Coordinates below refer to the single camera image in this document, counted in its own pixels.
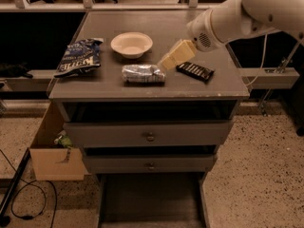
black cable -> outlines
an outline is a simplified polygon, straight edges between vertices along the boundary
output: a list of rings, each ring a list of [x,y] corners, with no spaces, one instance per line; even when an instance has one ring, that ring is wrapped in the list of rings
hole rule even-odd
[[[0,149],[0,152],[2,153],[2,155],[4,156],[4,158],[7,160],[7,162],[9,163],[10,167],[16,172],[17,170],[13,167],[13,165],[11,164],[10,160],[8,159],[8,157],[6,156],[6,154]],[[11,207],[10,207],[10,210],[11,210],[11,213],[19,218],[19,219],[23,219],[23,220],[30,220],[30,219],[35,219],[36,217],[42,215],[45,211],[45,208],[46,208],[46,205],[47,205],[47,195],[46,195],[46,192],[40,187],[40,186],[37,186],[37,185],[34,185],[33,183],[34,182],[37,182],[38,180],[33,180],[31,182],[27,182],[23,179],[20,179],[21,181],[23,181],[26,185],[24,185],[16,194],[15,196],[13,197],[12,201],[11,201]],[[55,220],[55,215],[56,215],[56,210],[57,210],[57,190],[56,190],[56,187],[55,185],[49,181],[49,180],[46,180],[46,182],[48,182],[52,188],[53,188],[53,191],[54,191],[54,196],[55,196],[55,204],[54,204],[54,212],[53,212],[53,216],[52,216],[52,219],[51,219],[51,224],[50,224],[50,228],[53,227],[53,223],[54,223],[54,220]],[[17,196],[20,194],[20,192],[26,188],[27,186],[34,186],[34,187],[37,187],[38,189],[40,189],[40,191],[42,192],[43,196],[44,196],[44,205],[43,205],[43,208],[42,210],[35,216],[31,216],[31,215],[24,215],[24,216],[19,216],[17,215],[14,211],[13,211],[13,204],[14,204],[14,201],[15,199],[17,198]]]

wire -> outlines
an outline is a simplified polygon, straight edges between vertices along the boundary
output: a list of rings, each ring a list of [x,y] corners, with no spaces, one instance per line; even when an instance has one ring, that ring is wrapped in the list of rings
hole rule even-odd
[[[15,171],[17,172],[17,170],[13,167],[13,165],[11,164],[10,160],[8,159],[8,157],[6,156],[6,154],[0,149],[0,152],[2,153],[2,155],[4,156],[4,158],[7,160],[7,162],[9,163],[10,167]],[[25,182],[26,185],[24,185],[16,194],[15,196],[13,197],[12,201],[11,201],[11,207],[10,207],[10,210],[11,210],[11,213],[16,216],[17,218],[19,219],[23,219],[23,220],[30,220],[30,219],[35,219],[36,217],[42,215],[45,211],[45,208],[46,208],[46,205],[47,205],[47,195],[46,195],[46,192],[40,187],[40,186],[37,186],[37,185],[34,185],[33,183],[34,182],[37,182],[38,180],[33,180],[33,181],[30,181],[30,182],[27,182],[23,179],[20,179],[21,181]],[[46,180],[46,182],[48,182],[52,188],[53,188],[53,191],[54,191],[54,196],[55,196],[55,204],[54,204],[54,212],[53,212],[53,216],[52,216],[52,219],[51,219],[51,224],[50,224],[50,228],[53,227],[53,224],[54,224],[54,220],[55,220],[55,215],[56,215],[56,210],[57,210],[57,190],[56,190],[56,187],[55,185],[49,181],[49,180]],[[14,201],[15,199],[17,198],[17,196],[20,194],[20,192],[26,188],[27,186],[34,186],[34,187],[37,187],[38,189],[40,189],[40,191],[42,192],[43,196],[44,196],[44,205],[43,205],[43,208],[41,209],[41,211],[35,215],[35,216],[32,216],[32,215],[24,215],[24,216],[19,216],[17,215],[14,211],[13,211],[13,204],[14,204]]]
[[[256,81],[256,79],[258,78],[260,70],[263,69],[263,67],[264,67],[264,61],[265,61],[265,55],[266,55],[266,46],[267,46],[267,38],[268,38],[268,35],[265,34],[264,46],[263,46],[263,55],[262,55],[262,61],[261,61],[260,67],[259,67],[259,71],[258,71],[256,77],[250,83],[248,83],[246,86],[250,86],[251,84],[253,84]]]

metal frame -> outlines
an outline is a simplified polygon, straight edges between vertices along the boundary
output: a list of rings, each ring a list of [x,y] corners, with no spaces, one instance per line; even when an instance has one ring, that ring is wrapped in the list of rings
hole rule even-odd
[[[30,0],[14,0],[14,3],[7,3],[1,6],[0,10],[11,11],[11,10],[100,10],[100,9],[111,9],[111,10],[121,10],[121,9],[188,9],[196,8],[199,6],[199,0],[189,0],[188,4],[176,4],[176,5],[126,5],[119,4],[115,6],[112,4],[96,4],[94,0],[83,0],[83,4],[31,4]]]

silver wrapper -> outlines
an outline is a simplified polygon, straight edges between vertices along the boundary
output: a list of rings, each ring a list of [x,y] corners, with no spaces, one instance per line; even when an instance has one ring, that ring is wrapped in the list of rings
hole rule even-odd
[[[122,70],[124,82],[159,83],[165,74],[156,65],[125,65]]]

drawer handle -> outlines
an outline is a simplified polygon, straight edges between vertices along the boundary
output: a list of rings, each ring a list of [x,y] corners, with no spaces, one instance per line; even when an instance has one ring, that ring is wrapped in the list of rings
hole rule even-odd
[[[155,141],[155,137],[154,137],[153,133],[148,133],[147,136],[146,136],[146,139],[147,139],[149,142]]]
[[[148,168],[149,171],[154,171],[155,170],[155,165],[154,165],[153,162],[147,163],[145,166]]]

